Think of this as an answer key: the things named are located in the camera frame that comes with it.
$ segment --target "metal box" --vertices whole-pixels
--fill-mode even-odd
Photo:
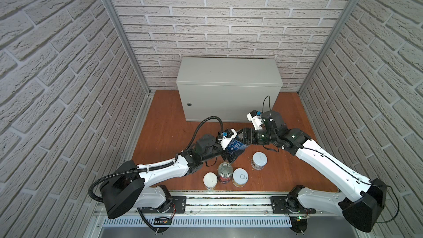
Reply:
[[[282,87],[274,59],[184,57],[176,83],[187,121],[248,122],[246,115],[262,110],[267,95],[273,107]]]

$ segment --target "red labeled can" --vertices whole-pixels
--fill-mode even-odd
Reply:
[[[220,182],[226,184],[232,178],[234,169],[228,162],[221,163],[217,169],[217,178]]]

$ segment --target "ventilated metal panel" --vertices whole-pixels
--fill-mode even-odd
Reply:
[[[145,216],[153,225],[155,216]],[[139,216],[122,216],[105,219],[103,227],[143,227],[146,224]],[[156,227],[292,227],[287,216],[175,216],[172,225]]]

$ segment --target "can lid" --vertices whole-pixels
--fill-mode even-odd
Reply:
[[[242,168],[235,169],[232,177],[240,185],[244,185],[248,181],[248,173]]]
[[[256,165],[258,165],[259,167],[264,166],[265,164],[267,164],[267,156],[262,153],[262,152],[256,152],[253,156],[252,156],[252,160],[254,161],[254,163]]]
[[[204,185],[214,187],[217,184],[217,176],[215,173],[208,172],[203,178]]]
[[[219,165],[217,172],[222,177],[230,177],[232,175],[233,168],[230,163],[224,162]]]

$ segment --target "white brick wall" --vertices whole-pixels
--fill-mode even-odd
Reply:
[[[422,9],[422,0],[360,0],[301,96],[319,142],[399,197],[377,237],[423,235]],[[395,211],[390,199],[379,219]]]
[[[100,0],[0,0],[0,237],[81,237],[144,96]]]
[[[275,58],[285,92],[298,90],[346,2],[114,0],[145,76],[154,76],[151,88],[176,89],[165,77],[183,56],[237,56]]]

